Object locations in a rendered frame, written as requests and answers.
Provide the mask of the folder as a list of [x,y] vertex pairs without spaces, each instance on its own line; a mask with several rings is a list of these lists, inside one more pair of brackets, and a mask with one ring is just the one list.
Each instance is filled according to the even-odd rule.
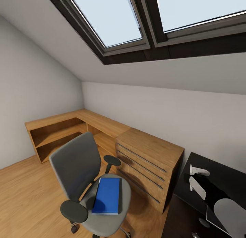
[[118,215],[119,178],[100,178],[92,208],[95,215]]

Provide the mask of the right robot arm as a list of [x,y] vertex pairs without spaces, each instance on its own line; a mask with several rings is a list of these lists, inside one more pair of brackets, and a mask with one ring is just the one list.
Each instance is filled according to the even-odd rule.
[[192,175],[184,174],[184,182],[191,184],[209,206],[232,238],[246,238],[246,210],[208,180],[206,169],[192,167]]

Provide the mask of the notebook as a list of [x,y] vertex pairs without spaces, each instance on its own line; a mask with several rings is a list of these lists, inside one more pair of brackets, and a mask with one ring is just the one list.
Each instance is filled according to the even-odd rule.
[[230,234],[227,232],[227,230],[225,229],[225,227],[222,225],[222,223],[219,221],[219,219],[212,212],[212,210],[209,208],[208,205],[207,205],[206,220],[208,222],[210,222],[211,224],[213,224],[214,226],[216,226],[217,228],[219,228],[220,230],[224,231],[225,233],[227,233],[230,236]]

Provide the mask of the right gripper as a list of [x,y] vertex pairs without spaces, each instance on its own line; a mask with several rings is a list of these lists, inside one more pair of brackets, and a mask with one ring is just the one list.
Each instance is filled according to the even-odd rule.
[[186,173],[184,174],[184,182],[185,183],[189,183],[190,184],[190,182],[189,182],[190,176],[193,176],[193,175],[186,174]]

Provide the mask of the swivel chair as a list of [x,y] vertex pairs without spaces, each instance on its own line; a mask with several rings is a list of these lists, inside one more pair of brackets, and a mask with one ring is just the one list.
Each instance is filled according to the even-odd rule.
[[[121,227],[131,202],[130,184],[123,177],[109,174],[112,165],[120,166],[122,162],[112,155],[104,156],[104,161],[108,163],[105,174],[94,181],[99,175],[102,161],[91,132],[85,132],[57,149],[49,156],[49,161],[68,198],[61,204],[60,211],[69,219],[73,234],[77,230],[76,225],[81,223],[93,233],[93,238],[112,236],[118,229],[126,234],[126,238],[131,238],[130,232]],[[120,179],[118,215],[92,214],[100,178]],[[90,183],[92,185],[79,201]]]

